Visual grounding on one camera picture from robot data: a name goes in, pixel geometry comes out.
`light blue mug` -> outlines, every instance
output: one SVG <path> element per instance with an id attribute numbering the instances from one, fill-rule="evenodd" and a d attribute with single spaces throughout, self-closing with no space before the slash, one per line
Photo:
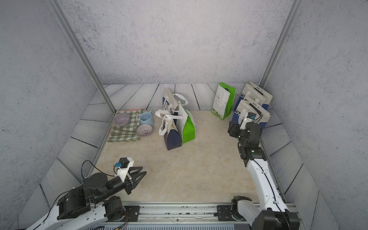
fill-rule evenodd
<path id="1" fill-rule="evenodd" d="M 139 119 L 141 120 L 141 125 L 149 124 L 153 127 L 153 125 L 155 124 L 155 120 L 153 119 L 152 111 L 142 113 Z"/>

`green paper bag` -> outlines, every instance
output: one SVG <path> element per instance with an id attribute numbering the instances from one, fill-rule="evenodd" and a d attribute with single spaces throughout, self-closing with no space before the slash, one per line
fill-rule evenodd
<path id="1" fill-rule="evenodd" d="M 217 87 L 212 113 L 224 120 L 231 113 L 234 97 L 235 88 L 221 82 Z"/>
<path id="2" fill-rule="evenodd" d="M 182 116 L 183 119 L 177 119 L 176 127 L 184 144 L 195 139 L 195 122 L 192 114 L 187 111 L 181 104 L 179 104 L 178 110 L 178 115 Z"/>

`wire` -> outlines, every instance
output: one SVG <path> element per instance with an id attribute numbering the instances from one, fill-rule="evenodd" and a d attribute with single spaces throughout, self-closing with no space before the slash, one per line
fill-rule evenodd
<path id="1" fill-rule="evenodd" d="M 39 226 L 41 226 L 41 224 L 37 225 L 37 227 L 35 227 L 33 230 L 35 230 L 36 228 L 38 228 Z"/>
<path id="2" fill-rule="evenodd" d="M 258 118 L 254 119 L 252 122 L 256 122 L 256 120 L 260 119 L 261 117 L 263 117 L 263 114 L 261 114 Z"/>
<path id="3" fill-rule="evenodd" d="M 126 214 L 126 213 L 125 213 L 124 215 L 125 215 L 125 218 L 126 218 L 125 223 L 124 223 L 124 224 L 122 224 L 122 225 L 120 225 L 120 226 L 119 226 L 119 227 L 117 227 L 117 228 L 114 228 L 114 230 L 119 230 L 119 228 L 121 228 L 121 227 L 123 227 L 123 228 L 122 228 L 122 230 L 123 230 L 123 229 L 125 229 L 125 228 L 127 227 L 127 225 L 128 225 L 128 221 L 129 221 L 129 220 L 128 220 L 128 214 Z"/>
<path id="4" fill-rule="evenodd" d="M 284 213 L 281 211 L 281 208 L 277 205 L 276 203 L 276 196 L 275 196 L 275 192 L 273 191 L 273 188 L 272 188 L 272 185 L 271 185 L 271 182 L 270 180 L 268 179 L 268 177 L 266 176 L 265 174 L 265 171 L 263 171 L 263 168 L 258 164 L 257 161 L 254 161 L 255 163 L 257 163 L 257 165 L 259 166 L 259 168 L 262 170 L 263 172 L 263 175 L 265 175 L 270 187 L 271 187 L 271 190 L 272 190 L 272 193 L 273 193 L 273 198 L 275 199 L 275 205 L 279 208 L 280 212 L 281 212 L 281 215 L 284 217 L 284 219 L 286 220 L 286 223 L 287 223 L 287 226 L 289 227 L 289 230 L 290 230 L 290 225 L 289 225 L 289 221 L 286 219 L 286 216 L 284 215 Z"/>
<path id="5" fill-rule="evenodd" d="M 221 215 L 222 213 L 224 213 L 226 210 L 228 210 L 230 207 L 231 207 L 231 205 L 229 205 L 229 207 L 227 207 L 226 209 L 224 209 L 224 211 L 222 211 L 222 212 L 220 212 L 220 213 L 214 213 L 213 215 L 214 215 L 214 216 L 219 216 L 219 215 Z"/>
<path id="6" fill-rule="evenodd" d="M 49 213 L 47 214 L 47 216 L 46 216 L 46 218 L 42 221 L 42 222 L 45 222 L 45 220 L 47 219 L 47 217 L 49 217 L 49 215 L 50 215 L 50 212 L 51 212 L 51 209 L 52 209 L 52 207 L 54 206 L 54 204 L 55 204 L 55 202 L 57 201 L 57 199 L 62 195 L 62 194 L 64 194 L 64 193 L 67 193 L 67 192 L 70 192 L 71 190 L 69 190 L 69 191 L 66 191 L 66 192 L 63 192 L 63 193 L 61 193 L 59 196 L 57 196 L 56 197 L 56 199 L 55 199 L 55 201 L 52 203 L 52 205 L 50 206 L 50 211 L 49 211 Z"/>
<path id="7" fill-rule="evenodd" d="M 93 167 L 95 167 L 95 169 L 97 169 L 98 171 L 100 171 L 101 173 L 103 173 L 103 174 L 105 174 L 105 175 L 107 175 L 107 176 L 111 176 L 111 177 L 114 177 L 113 175 L 109 175 L 109 174 L 107 174 L 107 173 L 104 173 L 103 171 L 101 171 L 101 170 L 99 170 L 94 164 L 92 164 L 92 162 L 90 161 L 90 160 L 85 160 L 85 161 L 83 161 L 83 163 L 82 163 L 82 166 L 81 166 L 81 175 L 82 175 L 82 178 L 84 178 L 83 177 L 83 165 L 84 165 L 84 163 L 85 162 L 89 162 L 89 163 L 91 163 L 91 165 L 93 166 Z"/>

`paper shopping bag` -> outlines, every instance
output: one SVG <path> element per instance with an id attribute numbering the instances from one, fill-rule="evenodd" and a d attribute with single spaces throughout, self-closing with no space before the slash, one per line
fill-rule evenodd
<path id="1" fill-rule="evenodd" d="M 181 104 L 179 104 L 178 115 L 182 116 L 183 119 L 178 119 L 176 127 L 178 129 L 181 140 L 184 143 L 195 139 L 195 122 L 192 114 L 187 111 Z"/>
<path id="2" fill-rule="evenodd" d="M 270 93 L 266 92 L 264 89 L 250 81 L 245 85 L 243 91 L 241 92 L 238 102 L 235 105 L 234 111 L 236 110 L 236 107 L 238 107 L 240 100 L 243 100 L 245 96 L 249 96 L 253 101 L 262 106 L 264 109 L 268 108 L 268 105 L 273 98 Z"/>
<path id="3" fill-rule="evenodd" d="M 234 96 L 235 88 L 221 82 L 217 87 L 212 113 L 221 120 L 229 116 L 233 106 Z"/>
<path id="4" fill-rule="evenodd" d="M 262 116 L 256 121 L 256 123 L 259 124 L 262 129 L 266 126 L 271 116 L 271 114 L 262 106 L 253 101 L 249 96 L 245 96 L 244 100 L 240 100 L 238 106 L 236 107 L 231 121 L 241 124 L 247 112 L 255 113 L 257 115 L 257 118 Z"/>
<path id="5" fill-rule="evenodd" d="M 174 96 L 177 96 L 179 99 L 181 99 L 182 101 L 178 101 L 176 100 L 176 98 Z M 170 111 L 171 115 L 178 115 L 177 111 L 179 108 L 179 104 L 184 103 L 183 105 L 187 105 L 188 104 L 188 100 L 181 94 L 179 93 L 172 93 L 171 90 L 169 88 L 166 88 L 165 93 L 162 97 L 162 107 L 163 110 L 167 110 Z"/>
<path id="6" fill-rule="evenodd" d="M 155 112 L 156 116 L 162 118 L 162 123 L 159 129 L 159 135 L 163 136 L 166 148 L 168 150 L 177 148 L 181 146 L 181 137 L 178 129 L 175 126 L 174 119 L 182 120 L 182 116 L 171 115 L 167 110 L 157 110 Z"/>

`metal plate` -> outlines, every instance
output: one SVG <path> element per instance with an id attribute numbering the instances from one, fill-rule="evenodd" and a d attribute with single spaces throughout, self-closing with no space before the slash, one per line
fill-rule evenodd
<path id="1" fill-rule="evenodd" d="M 139 209 L 141 208 L 139 205 L 137 206 L 124 206 L 125 210 L 128 213 L 128 222 L 137 222 L 139 216 Z"/>
<path id="2" fill-rule="evenodd" d="M 230 207 L 229 205 L 218 205 L 217 206 L 217 212 L 221 213 L 218 216 L 218 220 L 219 221 L 236 221 L 235 219 L 233 219 L 233 217 L 231 216 L 231 212 L 230 212 Z"/>

